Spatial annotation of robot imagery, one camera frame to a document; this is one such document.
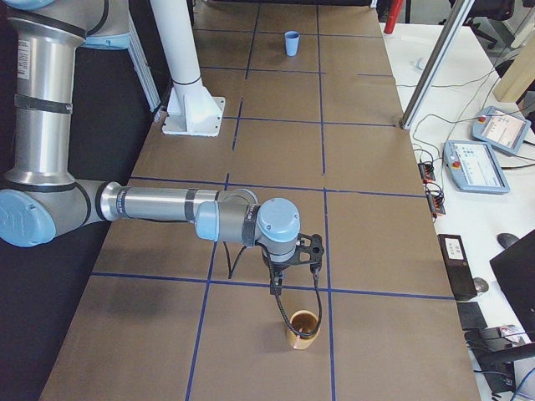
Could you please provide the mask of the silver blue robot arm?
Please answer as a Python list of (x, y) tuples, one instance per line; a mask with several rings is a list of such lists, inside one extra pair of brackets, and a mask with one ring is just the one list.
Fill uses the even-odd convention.
[(97, 221), (188, 222), (208, 241), (259, 246), (277, 294), (301, 263), (297, 207), (249, 190), (143, 188), (76, 180), (68, 170), (75, 52), (130, 45), (126, 1), (10, 1), (18, 33), (15, 161), (1, 192), (1, 237), (31, 247)]

